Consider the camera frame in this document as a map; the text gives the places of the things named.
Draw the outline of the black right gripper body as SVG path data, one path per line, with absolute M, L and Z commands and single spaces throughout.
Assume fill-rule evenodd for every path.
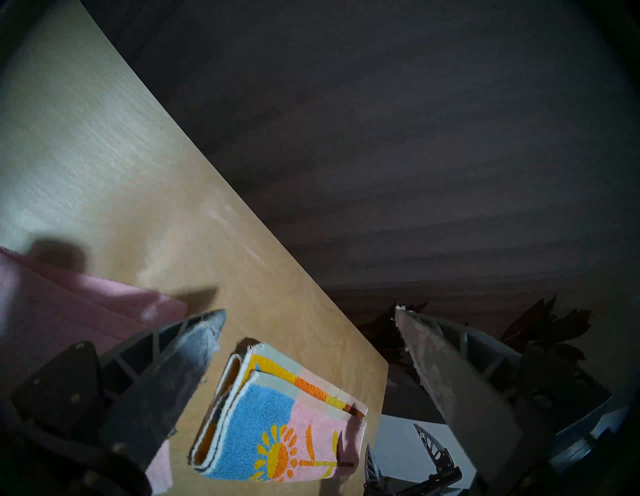
M 432 474 L 427 480 L 399 491 L 391 491 L 385 482 L 385 493 L 365 493 L 364 495 L 436 495 L 436 493 L 441 492 L 444 488 L 458 482 L 462 478 L 462 475 L 461 469 L 456 466 L 452 471 L 441 474 Z

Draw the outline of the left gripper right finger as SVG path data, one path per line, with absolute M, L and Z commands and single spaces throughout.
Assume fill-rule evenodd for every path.
M 613 396 L 578 365 L 400 305 L 395 325 L 487 493 L 530 493 L 591 451 Z

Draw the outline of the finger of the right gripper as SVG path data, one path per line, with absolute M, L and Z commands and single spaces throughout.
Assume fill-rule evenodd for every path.
M 420 437 L 436 471 L 452 471 L 454 469 L 453 460 L 448 452 L 436 439 L 431 436 L 422 426 L 414 424 L 418 436 Z
M 363 492 L 365 494 L 385 494 L 386 483 L 369 444 L 367 444 L 365 449 L 364 474 L 365 483 L 363 485 Z

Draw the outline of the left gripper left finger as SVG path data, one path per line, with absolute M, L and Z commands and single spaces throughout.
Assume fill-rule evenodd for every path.
M 25 436 L 93 471 L 145 471 L 200 385 L 227 320 L 217 309 L 146 329 L 101 356 L 80 340 L 11 393 Z

